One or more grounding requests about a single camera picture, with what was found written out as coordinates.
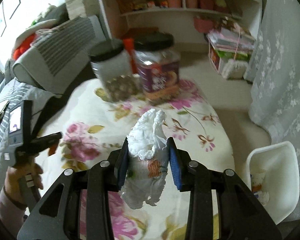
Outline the person's left hand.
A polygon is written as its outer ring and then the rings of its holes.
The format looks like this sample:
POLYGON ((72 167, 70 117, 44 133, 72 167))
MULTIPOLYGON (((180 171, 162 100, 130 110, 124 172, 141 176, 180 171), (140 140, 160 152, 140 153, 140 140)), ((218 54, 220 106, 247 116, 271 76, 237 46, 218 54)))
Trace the person's left hand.
POLYGON ((4 182, 4 190, 6 195, 20 204, 26 205, 26 200, 20 189, 20 182, 25 181, 26 176, 30 175, 34 186, 38 189, 43 189, 42 175, 43 169, 38 165, 34 158, 29 163, 16 165, 15 167, 8 167, 4 182))

